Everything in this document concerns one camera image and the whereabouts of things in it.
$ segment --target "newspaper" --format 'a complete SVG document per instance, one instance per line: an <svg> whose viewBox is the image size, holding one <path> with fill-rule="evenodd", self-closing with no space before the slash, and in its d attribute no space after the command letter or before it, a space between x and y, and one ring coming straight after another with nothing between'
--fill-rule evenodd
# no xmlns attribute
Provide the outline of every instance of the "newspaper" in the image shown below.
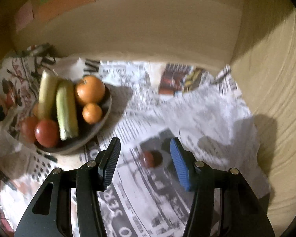
<svg viewBox="0 0 296 237"><path fill-rule="evenodd" d="M18 60L40 64L46 61ZM153 65L149 62L83 60L85 67L81 70L77 66L81 60L76 60L68 64L72 73L57 69L62 60L48 61L57 63L43 65L69 78L78 74L101 77L110 85L112 111L103 130L72 156L51 156L22 145L20 135L11 134L18 133L18 120L13 119L19 118L20 108L9 111L10 121L0 128L0 150L6 150L0 156L0 208L5 215L3 221L8 221L12 229L16 229L31 198L53 168L78 168L105 150L113 136L121 140L121 155L112 184L105 192L98 192L108 236L182 236L193 193L185 192L177 180L169 152L169 139L173 137L178 137L185 149L213 168L238 168L258 198L269 193L267 178L256 161L259 143L253 117L241 99L229 66L216 78L202 71L198 88L165 99L151 85L148 68ZM12 91L17 94L18 88ZM160 166L154 169L141 166L139 156L147 150L162 154ZM218 197L219 193L215 193L212 236L218 227ZM79 236L74 189L71 210L73 236Z"/></svg>

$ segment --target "pink sticky note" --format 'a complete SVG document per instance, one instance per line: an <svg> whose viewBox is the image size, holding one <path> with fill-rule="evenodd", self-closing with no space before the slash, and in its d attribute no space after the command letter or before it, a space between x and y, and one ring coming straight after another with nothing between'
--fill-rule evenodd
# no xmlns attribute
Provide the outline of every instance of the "pink sticky note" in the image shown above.
<svg viewBox="0 0 296 237"><path fill-rule="evenodd" d="M15 14L15 28L16 32L25 28L34 19L33 7L30 0L28 0Z"/></svg>

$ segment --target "orange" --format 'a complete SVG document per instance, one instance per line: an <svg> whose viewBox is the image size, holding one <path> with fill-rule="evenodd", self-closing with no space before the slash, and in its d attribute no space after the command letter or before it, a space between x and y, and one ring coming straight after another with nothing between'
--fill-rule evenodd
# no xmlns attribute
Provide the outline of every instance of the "orange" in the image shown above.
<svg viewBox="0 0 296 237"><path fill-rule="evenodd" d="M84 106L87 103L99 103L105 94L105 85L95 76L85 76L75 87L77 102Z"/></svg>
<svg viewBox="0 0 296 237"><path fill-rule="evenodd" d="M82 110L84 120L90 125L99 122L102 114L102 109L95 103L88 103Z"/></svg>
<svg viewBox="0 0 296 237"><path fill-rule="evenodd" d="M33 113L34 116L37 117L37 115L38 115L38 102L35 103L35 105L33 106L32 113Z"/></svg>

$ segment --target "cucumber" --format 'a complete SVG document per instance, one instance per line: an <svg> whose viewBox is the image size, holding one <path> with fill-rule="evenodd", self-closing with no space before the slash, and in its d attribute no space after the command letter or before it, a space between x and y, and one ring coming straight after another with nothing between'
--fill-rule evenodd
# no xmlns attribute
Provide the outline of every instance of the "cucumber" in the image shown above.
<svg viewBox="0 0 296 237"><path fill-rule="evenodd" d="M74 86L70 80L61 80L56 94L57 120L60 139L79 136Z"/></svg>
<svg viewBox="0 0 296 237"><path fill-rule="evenodd" d="M38 94L37 117L39 120L52 118L58 80L59 78L56 75L43 71Z"/></svg>

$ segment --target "metal screw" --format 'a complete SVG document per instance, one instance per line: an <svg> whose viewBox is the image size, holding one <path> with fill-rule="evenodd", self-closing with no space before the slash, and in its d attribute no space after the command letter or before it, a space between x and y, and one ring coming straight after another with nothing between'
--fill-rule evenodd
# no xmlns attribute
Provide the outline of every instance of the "metal screw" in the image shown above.
<svg viewBox="0 0 296 237"><path fill-rule="evenodd" d="M95 164L96 164L95 161L88 161L88 162L87 162L87 166L88 166L88 167L94 167Z"/></svg>
<svg viewBox="0 0 296 237"><path fill-rule="evenodd" d="M57 175L57 174L59 174L61 171L62 171L61 168L56 167L52 172L53 172L54 175Z"/></svg>
<svg viewBox="0 0 296 237"><path fill-rule="evenodd" d="M236 168L234 168L234 167L230 169L230 172L231 172L233 175L238 175L238 174L239 174L239 170L236 169Z"/></svg>
<svg viewBox="0 0 296 237"><path fill-rule="evenodd" d="M195 162L195 166L197 166L197 167L204 167L205 166L205 163L203 161L196 161Z"/></svg>

